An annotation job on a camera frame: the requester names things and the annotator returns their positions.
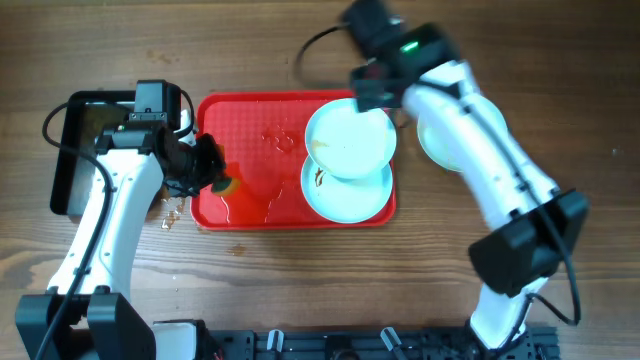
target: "wooden table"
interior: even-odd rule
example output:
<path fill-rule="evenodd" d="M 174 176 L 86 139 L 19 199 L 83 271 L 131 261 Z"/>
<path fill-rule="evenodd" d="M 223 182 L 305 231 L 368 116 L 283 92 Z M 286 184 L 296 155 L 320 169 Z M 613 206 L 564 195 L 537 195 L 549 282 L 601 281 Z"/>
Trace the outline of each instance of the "wooden table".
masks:
<path fill-rule="evenodd" d="M 133 89 L 137 79 L 165 78 L 197 103 L 215 91 L 298 89 L 297 49 L 348 4 L 74 2 L 0 8 L 2 359 L 26 356 L 16 303 L 44 290 L 77 228 L 48 207 L 57 151 L 40 135 L 45 115 L 77 90 Z M 566 359 L 640 358 L 640 3 L 393 8 L 412 25 L 441 23 L 534 161 L 590 198 L 574 255 L 584 320 L 568 328 L 538 305 L 530 321 L 559 326 Z M 332 35 L 307 69 L 345 81 L 358 62 L 347 37 Z M 54 122 L 59 136 L 62 116 Z M 154 207 L 134 264 L 134 306 L 148 321 L 203 318 L 211 329 L 462 324 L 481 285 L 467 247 L 487 229 L 463 181 L 427 159 L 414 128 L 399 133 L 395 159 L 399 207 L 382 228 L 213 233 L 184 215 L 167 231 L 176 204 Z M 570 311 L 563 271 L 543 294 Z"/>

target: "black cable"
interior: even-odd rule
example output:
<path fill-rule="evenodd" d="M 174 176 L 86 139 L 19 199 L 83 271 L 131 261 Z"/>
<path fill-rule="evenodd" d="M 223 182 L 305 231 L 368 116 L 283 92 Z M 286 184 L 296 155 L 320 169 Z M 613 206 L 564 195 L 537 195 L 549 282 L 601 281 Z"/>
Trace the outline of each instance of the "black cable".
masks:
<path fill-rule="evenodd" d="M 520 312 L 520 314 L 518 316 L 518 321 L 516 322 L 516 325 L 514 326 L 514 328 L 511 330 L 511 332 L 509 334 L 509 337 L 507 338 L 507 341 L 505 342 L 505 344 L 503 345 L 503 347 L 501 349 L 504 349 L 505 347 L 507 347 L 509 345 L 509 343 L 513 340 L 513 338 L 517 335 L 517 333 L 518 333 L 518 331 L 520 329 L 520 326 L 522 325 L 522 323 L 525 320 L 529 305 L 531 304 L 533 299 L 540 300 L 540 302 L 542 302 L 554 315 L 556 315 L 565 324 L 572 325 L 572 326 L 578 325 L 578 323 L 580 323 L 580 320 L 582 318 L 582 309 L 581 309 L 581 306 L 580 306 L 580 294 L 579 294 L 579 291 L 578 291 L 578 284 L 577 284 L 577 280 L 576 280 L 575 270 L 573 268 L 573 263 L 571 261 L 571 254 L 569 253 L 569 250 L 567 249 L 566 245 L 564 244 L 564 241 L 562 240 L 562 236 L 558 232 L 558 229 L 556 228 L 555 224 L 553 223 L 553 220 L 551 220 L 551 217 L 549 216 L 547 211 L 544 209 L 544 206 L 543 206 L 542 202 L 540 201 L 538 196 L 533 192 L 533 190 L 531 189 L 531 186 L 529 185 L 527 179 L 522 174 L 522 169 L 517 164 L 516 160 L 513 158 L 513 156 L 511 156 L 511 153 L 507 150 L 505 144 L 502 142 L 502 140 L 500 139 L 498 134 L 493 130 L 493 128 L 491 126 L 489 126 L 484 121 L 484 119 L 472 109 L 471 106 L 463 106 L 459 94 L 457 94 L 458 96 L 456 96 L 456 94 L 452 93 L 452 90 L 456 90 L 456 89 L 453 89 L 451 87 L 443 89 L 443 86 L 441 86 L 441 85 L 434 84 L 434 83 L 431 83 L 431 82 L 428 82 L 428 81 L 423 81 L 423 80 L 418 81 L 416 84 L 420 85 L 420 86 L 425 86 L 425 87 L 432 88 L 434 90 L 438 90 L 438 91 L 444 92 L 447 95 L 453 97 L 461 105 L 462 108 L 464 108 L 464 109 L 466 109 L 468 111 L 468 114 L 471 117 L 474 118 L 474 120 L 482 128 L 484 133 L 487 136 L 489 136 L 489 138 L 491 138 L 491 141 L 496 145 L 496 147 L 498 148 L 498 150 L 500 151 L 500 153 L 502 154 L 502 156 L 506 160 L 507 164 L 511 168 L 511 171 L 513 172 L 514 176 L 520 181 L 521 185 L 526 190 L 528 196 L 535 203 L 536 209 L 534 211 L 536 211 L 538 213 L 538 215 L 540 216 L 540 219 L 542 220 L 545 228 L 549 232 L 549 235 L 551 236 L 554 244 L 556 245 L 556 247 L 560 251 L 560 255 L 562 256 L 562 260 L 563 260 L 563 262 L 565 264 L 565 267 L 566 267 L 566 270 L 567 270 L 567 276 L 569 278 L 569 286 L 570 286 L 570 290 L 571 290 L 571 299 L 572 299 L 572 302 L 573 302 L 573 316 L 574 316 L 574 318 L 573 319 L 569 319 L 566 315 L 562 314 L 560 312 L 560 310 L 558 310 L 558 308 L 553 306 L 542 295 L 537 294 L 537 293 L 527 294 L 526 295 L 526 297 L 527 297 L 526 298 L 526 303 L 525 303 L 525 306 L 523 306 L 522 309 L 521 309 L 521 312 Z"/>
<path fill-rule="evenodd" d="M 105 185 L 104 201 L 102 203 L 102 209 L 100 209 L 100 215 L 98 216 L 96 227 L 94 228 L 93 234 L 91 234 L 91 239 L 89 240 L 89 243 L 87 245 L 87 250 L 82 256 L 82 260 L 80 260 L 80 265 L 78 266 L 77 272 L 73 278 L 73 281 L 71 282 L 71 286 L 69 287 L 69 290 L 67 290 L 67 293 L 65 294 L 64 299 L 62 300 L 62 304 L 60 304 L 60 307 L 58 308 L 55 315 L 53 316 L 53 319 L 51 320 L 51 324 L 49 325 L 49 328 L 47 329 L 47 332 L 45 333 L 45 336 L 42 339 L 42 343 L 40 344 L 40 348 L 38 349 L 38 353 L 35 357 L 36 360 L 41 360 L 44 357 L 45 352 L 47 351 L 47 347 L 49 346 L 49 343 L 53 338 L 53 334 L 56 332 L 57 328 L 60 326 L 60 322 L 62 321 L 67 311 L 67 308 L 71 303 L 71 297 L 75 294 L 78 287 L 80 286 L 80 282 L 82 281 L 82 278 L 84 277 L 87 271 L 87 266 L 89 265 L 89 261 L 91 260 L 91 256 L 93 255 L 93 251 L 96 246 L 96 243 L 100 238 L 100 233 L 102 232 L 102 228 L 104 227 L 104 222 L 109 212 L 109 206 L 111 204 L 111 192 L 113 187 L 112 187 L 111 178 L 109 177 L 109 172 L 107 171 L 107 169 L 102 164 L 100 164 L 100 162 L 93 156 L 85 154 L 81 151 L 78 151 L 77 149 L 74 149 L 70 146 L 61 144 L 53 140 L 51 137 L 49 137 L 49 134 L 47 133 L 47 129 L 49 127 L 49 123 L 51 122 L 51 119 L 53 119 L 53 117 L 58 112 L 60 112 L 60 110 L 66 108 L 68 105 L 69 103 L 61 104 L 55 109 L 53 109 L 53 111 L 51 111 L 49 115 L 47 115 L 47 117 L 44 120 L 44 123 L 42 124 L 42 136 L 49 144 L 57 147 L 58 149 L 60 149 L 60 151 L 68 153 L 70 155 L 81 157 L 87 160 L 88 162 L 90 162 L 91 164 L 93 164 L 98 169 L 98 171 L 100 171 L 100 174 L 104 179 L 104 185 Z"/>
<path fill-rule="evenodd" d="M 189 118 L 189 125 L 187 125 L 186 128 L 175 132 L 176 137 L 178 137 L 178 139 L 181 139 L 189 135 L 189 133 L 193 130 L 193 124 L 196 121 L 196 114 L 195 114 L 195 111 L 193 111 L 193 103 L 191 102 L 191 97 L 189 96 L 189 94 L 187 94 L 186 91 L 182 89 L 180 89 L 180 93 L 182 94 L 182 96 L 184 96 L 185 99 L 187 99 L 187 102 L 189 103 L 189 110 L 191 112 L 191 115 Z"/>
<path fill-rule="evenodd" d="M 307 49 L 309 49 L 309 47 L 315 43 L 316 41 L 320 40 L 321 38 L 323 38 L 326 35 L 329 35 L 333 32 L 336 32 L 338 30 L 342 30 L 346 27 L 346 24 L 340 24 L 340 25 L 335 25 L 332 26 L 324 31 L 319 32 L 318 34 L 314 35 L 311 39 L 307 40 L 306 43 L 304 43 L 304 45 L 302 45 L 302 47 L 300 48 L 300 51 L 298 51 L 298 55 L 296 56 L 296 60 L 293 63 L 293 76 L 305 87 L 307 88 L 311 88 L 311 89 L 326 89 L 326 88 L 343 88 L 345 87 L 345 84 L 339 84 L 339 83 L 331 83 L 331 82 L 323 82 L 323 81 L 317 81 L 317 80 L 309 80 L 306 79 L 304 77 L 303 71 L 302 71 L 302 60 L 304 58 L 304 53 L 307 51 Z"/>

